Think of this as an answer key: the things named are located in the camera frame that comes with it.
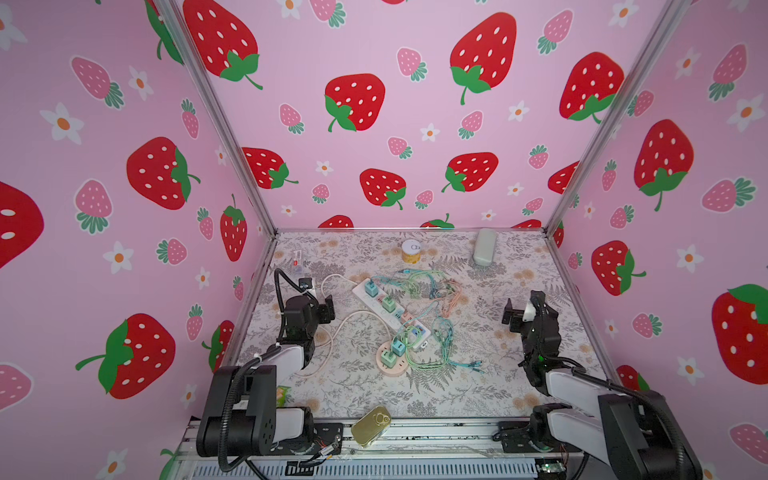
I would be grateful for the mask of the light green charger plug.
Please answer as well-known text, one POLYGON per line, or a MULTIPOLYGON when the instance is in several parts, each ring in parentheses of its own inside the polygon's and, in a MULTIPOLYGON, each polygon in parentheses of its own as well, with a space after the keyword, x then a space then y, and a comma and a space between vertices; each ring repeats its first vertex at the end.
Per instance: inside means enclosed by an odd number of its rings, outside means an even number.
POLYGON ((384 349, 384 350, 381 352, 381 356, 380 356, 380 359, 381 359, 381 362, 382 362, 382 364, 383 364, 383 365, 384 365, 384 366, 385 366, 387 369, 393 369, 393 368, 396 366, 397 362, 398 362, 398 357, 397 357, 397 356, 395 356, 395 355, 394 355, 394 354, 391 352, 391 350, 388 350, 388 349, 384 349))
POLYGON ((393 313, 397 308, 397 303, 391 296, 385 296, 381 300, 381 305, 382 308, 388 313, 393 313))

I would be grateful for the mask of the teal charger plug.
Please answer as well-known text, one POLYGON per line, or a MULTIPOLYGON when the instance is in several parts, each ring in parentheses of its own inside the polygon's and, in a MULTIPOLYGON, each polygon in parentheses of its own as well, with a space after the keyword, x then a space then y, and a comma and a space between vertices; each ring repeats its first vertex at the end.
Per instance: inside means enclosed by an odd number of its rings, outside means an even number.
POLYGON ((375 282, 374 282, 373 280, 371 280, 371 279, 369 279, 369 280, 368 280, 368 281, 365 283, 365 285, 364 285, 364 289, 365 289, 365 292, 366 292, 366 294, 367 294, 369 297, 371 297, 372 299, 375 299, 375 298, 377 298, 377 297, 378 297, 378 295, 379 295, 379 293, 380 293, 380 289, 379 289, 379 287, 378 287, 378 286, 375 284, 375 282))
POLYGON ((402 358, 407 353, 407 345, 399 338, 396 338, 391 343, 391 352, 395 356, 402 358))

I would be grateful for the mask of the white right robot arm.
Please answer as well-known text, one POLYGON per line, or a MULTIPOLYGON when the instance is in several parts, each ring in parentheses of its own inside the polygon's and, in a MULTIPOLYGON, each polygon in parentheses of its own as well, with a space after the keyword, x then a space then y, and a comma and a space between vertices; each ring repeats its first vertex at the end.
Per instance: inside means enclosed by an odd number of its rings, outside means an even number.
POLYGON ((522 341, 518 366, 552 401, 535 407, 526 425, 499 423, 494 440, 505 449, 528 445, 541 453, 572 446, 609 466, 618 479, 703 478, 665 397, 597 378, 561 356, 558 316, 542 291, 532 291, 522 309, 506 303, 502 322, 522 341))

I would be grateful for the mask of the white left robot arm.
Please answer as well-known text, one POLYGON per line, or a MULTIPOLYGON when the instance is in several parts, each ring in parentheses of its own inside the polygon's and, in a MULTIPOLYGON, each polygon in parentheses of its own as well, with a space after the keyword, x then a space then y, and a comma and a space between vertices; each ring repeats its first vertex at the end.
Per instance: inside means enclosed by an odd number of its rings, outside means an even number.
POLYGON ((274 270, 280 328, 274 344, 240 366, 214 373, 196 436, 196 453, 214 458, 223 472, 278 448, 303 454, 316 447, 311 409, 280 407, 279 383, 306 368, 318 326, 335 319, 333 299, 319 300, 310 278, 293 281, 274 270))

